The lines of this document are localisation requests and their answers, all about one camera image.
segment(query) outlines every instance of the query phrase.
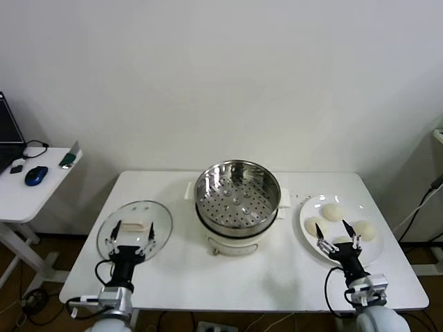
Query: cable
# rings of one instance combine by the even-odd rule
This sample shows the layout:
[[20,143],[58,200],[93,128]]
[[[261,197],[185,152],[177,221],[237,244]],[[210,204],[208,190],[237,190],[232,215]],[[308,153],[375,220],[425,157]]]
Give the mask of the cable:
[[342,268],[339,268],[338,266],[336,266],[335,268],[331,268],[329,270],[329,272],[327,273],[326,279],[325,279],[325,299],[326,299],[326,305],[329,308],[329,311],[331,312],[332,315],[334,315],[337,318],[354,318],[354,315],[339,315],[338,313],[336,313],[334,311],[334,309],[332,309],[331,304],[329,303],[329,299],[327,298],[327,281],[329,280],[329,276],[331,275],[332,271],[335,270],[342,270]]
[[429,188],[428,191],[425,193],[425,195],[422,197],[422,200],[420,201],[419,207],[417,209],[415,209],[414,215],[412,217],[412,219],[409,222],[408,227],[406,227],[405,231],[403,232],[403,234],[400,236],[400,238],[398,239],[398,242],[401,242],[401,240],[404,238],[404,236],[406,235],[406,233],[409,231],[409,228],[413,225],[413,222],[415,220],[415,217],[417,216],[418,212],[420,211],[420,207],[423,206],[423,202],[426,199],[426,197],[433,191],[432,188]]
[[343,294],[345,296],[346,302],[349,303],[352,306],[363,306],[361,303],[355,303],[355,302],[353,302],[353,301],[351,301],[350,299],[347,298],[347,294],[350,294],[350,292],[348,292],[348,290],[345,290],[345,292]]
[[29,140],[28,142],[25,143],[25,147],[28,147],[29,143],[32,143],[32,142],[40,143],[42,145],[42,147],[44,147],[44,151],[40,152],[39,154],[36,154],[35,156],[28,156],[27,154],[22,154],[21,157],[23,159],[31,159],[31,158],[40,157],[42,154],[44,154],[46,151],[48,151],[49,144],[42,142],[40,140]]
[[94,268],[94,272],[96,273],[96,277],[97,277],[97,279],[100,280],[100,282],[101,282],[104,286],[106,286],[106,282],[104,282],[103,279],[98,275],[98,266],[100,266],[100,265],[103,264],[103,263],[108,263],[108,262],[110,262],[110,261],[111,261],[110,259],[103,259],[102,261],[99,261],[99,262],[97,263],[97,265],[96,265],[96,268]]
[[423,322],[421,319],[419,319],[417,316],[413,315],[412,313],[401,313],[400,315],[404,315],[404,316],[407,316],[407,317],[413,317],[415,320],[420,322],[420,324],[422,324],[424,327],[426,327],[426,330],[428,330],[429,332],[433,332],[431,330],[431,328],[428,325],[426,325],[425,322]]
[[259,320],[261,320],[265,315],[266,315],[266,313],[264,313],[264,314],[261,315],[259,318],[257,318],[257,319],[254,320],[252,323],[250,323],[250,324],[249,324],[249,325],[243,330],[243,332],[247,332],[251,326],[253,326],[256,322],[258,322]]
[[0,311],[0,315],[3,315],[6,311],[8,311],[9,309],[11,309],[15,304],[19,304],[20,301],[14,301],[13,303],[11,303],[9,306],[7,306],[6,308],[4,308],[2,311]]
[[54,320],[56,320],[57,317],[60,316],[60,314],[62,313],[63,309],[64,309],[64,304],[62,305],[60,310],[54,315],[54,317],[52,317],[50,320],[43,322],[43,323],[34,321],[30,315],[27,315],[27,318],[28,318],[28,321],[31,322],[31,324],[33,324],[35,326],[46,326],[46,325],[52,323]]
[[[441,237],[442,235],[443,235],[443,232],[441,232],[441,233],[439,233],[438,235],[434,236],[432,239],[430,239],[430,240],[428,240],[428,241],[425,241],[424,243],[430,243],[430,242],[432,242],[432,241],[438,239],[438,238]],[[415,249],[418,249],[418,248],[421,248],[421,247],[414,247],[414,248],[408,249],[407,251],[404,252],[404,254],[406,255],[406,254],[410,253],[411,251],[413,251],[413,250],[415,250]]]
[[291,317],[292,315],[294,315],[295,313],[290,313],[289,315],[284,316],[282,319],[278,320],[277,322],[272,323],[271,325],[269,325],[263,332],[268,332],[272,326],[277,325],[280,322],[283,322],[285,319]]
[[160,331],[160,323],[161,323],[161,319],[163,318],[163,316],[167,313],[167,311],[163,311],[160,315],[159,315],[159,320],[157,321],[157,331]]
[[194,317],[194,313],[191,311],[191,319],[192,319],[192,332],[195,331],[196,326],[195,326],[195,317]]
[[435,325],[435,322],[434,322],[433,319],[430,317],[430,315],[429,315],[425,310],[422,310],[422,313],[428,318],[429,322],[431,322],[431,324],[432,324],[432,326],[433,326],[435,332],[438,332],[437,325]]
[[153,325],[153,324],[149,325],[149,326],[146,328],[146,331],[145,331],[145,332],[149,332],[149,330],[150,330],[151,327],[154,328],[154,332],[157,332],[157,326],[155,326],[155,325]]
[[432,191],[431,194],[428,195],[428,197],[423,201],[423,203],[421,203],[417,208],[415,208],[415,210],[413,210],[396,228],[394,228],[394,230],[392,230],[392,233],[395,233],[405,222],[407,222],[409,220],[409,218],[416,212],[418,211],[420,208],[422,208],[426,203],[428,203],[428,201],[432,198],[432,196],[434,196],[435,194],[437,194],[439,192],[440,189],[442,189],[443,184],[441,184],[437,189],[433,189],[431,188],[430,190]]
[[[72,310],[71,310],[71,307],[70,307],[70,303],[71,302],[80,302],[80,298],[79,297],[73,297],[72,299],[69,299],[69,300],[66,301],[66,304],[65,304],[66,311],[68,311],[68,314],[72,317]],[[74,320],[88,320],[89,318],[92,318],[92,317],[95,317],[95,316],[99,316],[102,313],[105,313],[106,311],[109,311],[111,309],[112,309],[111,307],[106,307],[106,308],[103,308],[102,310],[97,311],[96,313],[93,313],[91,315],[81,316],[81,317],[75,316],[75,317],[73,317],[73,319]]]

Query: metal stand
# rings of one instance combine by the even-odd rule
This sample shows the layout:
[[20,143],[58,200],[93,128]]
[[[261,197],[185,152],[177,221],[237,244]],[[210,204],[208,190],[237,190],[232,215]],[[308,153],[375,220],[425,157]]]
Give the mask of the metal stand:
[[439,247],[431,248],[432,253],[438,260],[436,264],[415,264],[412,265],[417,276],[439,276],[443,275],[443,250]]
[[46,259],[43,260],[29,246],[31,243],[39,243],[40,239],[38,236],[27,225],[19,225],[17,229],[27,238],[26,242],[22,241],[5,223],[0,223],[0,241],[16,254],[0,278],[0,288],[5,284],[20,259],[37,273],[26,292],[39,288],[43,282],[65,282],[69,271],[56,271],[52,267],[58,258],[58,252],[50,252]]

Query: power strip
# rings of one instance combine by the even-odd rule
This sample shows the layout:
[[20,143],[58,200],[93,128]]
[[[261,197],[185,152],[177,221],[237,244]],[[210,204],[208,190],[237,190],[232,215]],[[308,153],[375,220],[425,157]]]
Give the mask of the power strip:
[[199,322],[197,332],[238,332],[238,328],[210,322]]

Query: computer mouse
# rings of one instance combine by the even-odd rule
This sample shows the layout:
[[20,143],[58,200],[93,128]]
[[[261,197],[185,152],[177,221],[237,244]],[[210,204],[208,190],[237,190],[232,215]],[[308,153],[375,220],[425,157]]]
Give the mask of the computer mouse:
[[46,173],[48,173],[48,168],[46,166],[37,166],[29,170],[25,176],[25,184],[29,186],[38,185],[41,183]]

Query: table leg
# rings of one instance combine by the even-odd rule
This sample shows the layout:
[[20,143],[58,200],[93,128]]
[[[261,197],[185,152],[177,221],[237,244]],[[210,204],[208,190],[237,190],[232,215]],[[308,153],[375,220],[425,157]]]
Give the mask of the table leg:
[[140,309],[134,309],[134,311],[132,311],[131,322],[129,323],[129,325],[131,325],[131,327],[134,330],[136,329],[136,326],[137,326],[137,319],[138,319],[139,313],[140,313]]
[[52,277],[55,271],[7,225],[0,223],[0,241],[35,271]]
[[33,244],[39,244],[40,238],[34,233],[34,231],[25,223],[17,225],[18,231],[27,239],[31,239]]
[[[43,282],[64,283],[66,281],[66,278],[68,277],[69,271],[58,271],[54,270],[52,267],[58,258],[58,252],[50,252],[46,259],[43,260],[28,245],[32,240],[33,239],[27,239],[26,242],[22,241],[5,223],[0,223],[0,241],[9,250],[16,254],[16,257],[12,260],[11,264],[15,264],[15,267],[19,259],[22,259],[37,273],[26,292],[29,292],[32,289],[39,288],[43,284]],[[8,277],[9,275],[4,274],[2,275],[0,281],[4,283]]]
[[[31,244],[31,243],[32,243],[31,239],[27,239],[26,240],[26,244]],[[3,274],[0,277],[0,288],[3,287],[3,285],[6,282],[6,280],[8,280],[9,276],[11,275],[11,273],[13,272],[13,270],[15,269],[15,267],[17,266],[19,261],[20,261],[20,257],[15,256],[14,259],[9,263],[9,265],[6,268],[5,272],[3,272]]]

